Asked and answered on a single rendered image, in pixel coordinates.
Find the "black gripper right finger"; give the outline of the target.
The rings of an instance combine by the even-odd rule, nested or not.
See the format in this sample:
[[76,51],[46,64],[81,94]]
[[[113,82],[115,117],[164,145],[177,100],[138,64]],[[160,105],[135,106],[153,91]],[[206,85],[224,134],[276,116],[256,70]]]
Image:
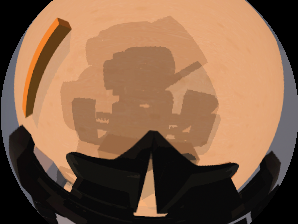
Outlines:
[[153,131],[152,165],[158,214],[168,213],[166,209],[192,186],[231,179],[239,167],[237,163],[194,165],[157,131]]

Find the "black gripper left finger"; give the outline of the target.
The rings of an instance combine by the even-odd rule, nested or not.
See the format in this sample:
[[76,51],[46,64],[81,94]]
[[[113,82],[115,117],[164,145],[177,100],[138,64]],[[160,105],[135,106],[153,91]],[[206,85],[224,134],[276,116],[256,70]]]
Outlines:
[[130,147],[129,151],[114,160],[90,157],[80,152],[71,152],[65,157],[76,177],[80,176],[94,184],[128,192],[130,208],[134,208],[133,212],[137,212],[149,168],[152,144],[153,131],[148,131],[133,147]]

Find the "orange long flat bar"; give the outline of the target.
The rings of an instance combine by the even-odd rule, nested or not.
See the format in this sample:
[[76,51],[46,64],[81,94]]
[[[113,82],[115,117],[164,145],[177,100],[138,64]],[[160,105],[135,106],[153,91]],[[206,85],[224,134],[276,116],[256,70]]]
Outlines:
[[51,60],[56,48],[59,48],[59,44],[64,40],[64,37],[69,34],[69,31],[72,31],[71,24],[67,20],[56,18],[52,26],[45,32],[39,45],[37,45],[35,56],[33,56],[32,63],[29,65],[27,80],[25,80],[24,85],[23,112],[25,119],[33,113],[37,88],[39,88],[41,76],[44,75],[49,60]]

